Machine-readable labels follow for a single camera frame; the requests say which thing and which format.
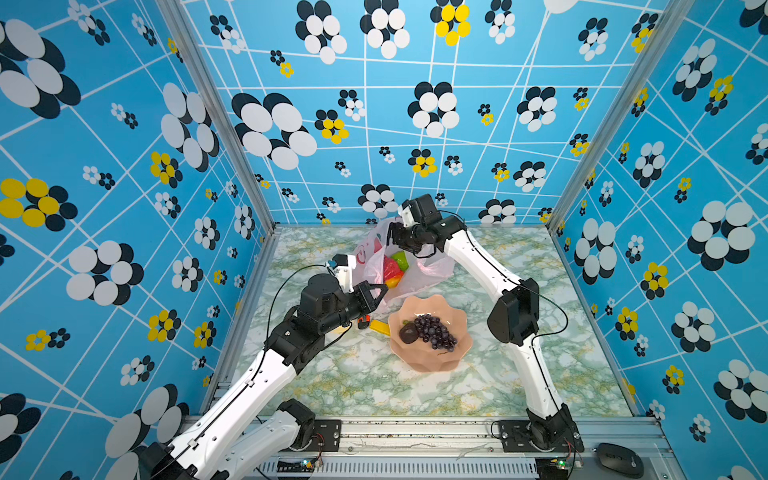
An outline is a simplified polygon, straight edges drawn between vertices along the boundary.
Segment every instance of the grapes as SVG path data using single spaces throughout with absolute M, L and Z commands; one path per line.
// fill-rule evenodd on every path
M 413 325 L 418 338 L 429 343 L 433 350 L 445 349 L 449 353 L 455 350 L 458 340 L 451 335 L 448 326 L 442 324 L 440 317 L 425 313 L 417 316 Z

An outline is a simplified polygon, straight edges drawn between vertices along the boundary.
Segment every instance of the floral wallpaper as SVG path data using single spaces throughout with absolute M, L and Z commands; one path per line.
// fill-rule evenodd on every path
M 132 478 L 197 413 L 263 241 L 157 6 L 0 15 L 0 478 Z
M 767 8 L 694 3 L 552 226 L 688 478 L 768 476 Z
M 182 7 L 275 221 L 372 224 L 430 194 L 541 225 L 666 3 Z

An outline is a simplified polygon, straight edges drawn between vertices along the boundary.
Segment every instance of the pink bowl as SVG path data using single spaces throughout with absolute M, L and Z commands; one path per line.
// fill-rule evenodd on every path
M 414 343 L 404 343 L 400 339 L 400 329 L 404 321 L 413 321 L 417 316 L 429 313 L 440 318 L 448 327 L 451 335 L 458 339 L 453 352 L 434 350 L 431 343 L 417 339 Z M 402 303 L 397 312 L 389 316 L 389 346 L 400 359 L 416 372 L 450 372 L 458 366 L 459 360 L 472 347 L 472 337 L 467 331 L 467 313 L 448 305 L 442 295 L 432 295 L 427 299 L 410 296 Z

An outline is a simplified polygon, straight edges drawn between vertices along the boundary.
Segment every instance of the plastic bag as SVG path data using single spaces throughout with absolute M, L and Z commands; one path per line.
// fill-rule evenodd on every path
M 352 272 L 353 283 L 357 284 L 363 280 L 368 280 L 370 283 L 384 283 L 384 256 L 390 257 L 401 250 L 396 245 L 386 245 L 389 225 L 392 222 L 402 223 L 402 218 L 382 220 L 355 249 L 357 267 Z M 425 245 L 419 252 L 419 256 L 429 255 L 433 248 L 433 245 Z M 406 259 L 409 267 L 400 283 L 387 292 L 376 311 L 386 311 L 388 302 L 411 296 L 453 275 L 455 261 L 439 250 L 430 258 L 416 258 L 412 253 L 406 252 Z

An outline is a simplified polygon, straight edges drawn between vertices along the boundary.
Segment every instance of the green marble pattern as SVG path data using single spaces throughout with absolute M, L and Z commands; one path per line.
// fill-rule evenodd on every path
M 241 375 L 263 348 L 266 316 L 277 288 L 296 269 L 323 263 L 335 253 L 351 253 L 365 238 L 365 227 L 287 227 L 253 316 L 240 355 Z M 574 416 L 630 416 L 630 410 L 605 354 L 598 345 L 576 292 L 544 228 L 472 228 L 478 242 L 512 272 L 533 277 L 541 294 L 559 302 L 570 326 L 557 336 L 541 339 L 547 365 L 558 391 Z M 272 326 L 296 304 L 306 280 L 320 268 L 299 272 L 275 302 Z M 492 303 L 463 267 L 418 296 L 439 293 L 455 308 L 467 312 L 474 346 L 453 372 L 417 373 L 389 348 L 389 337 L 354 328 L 341 341 L 320 353 L 264 409 L 269 415 L 284 400 L 296 398 L 317 415 L 486 415 L 525 416 L 523 391 L 510 350 L 493 338 L 485 324 Z M 373 317 L 386 322 L 402 301 Z M 563 324 L 562 314 L 541 301 L 542 331 Z

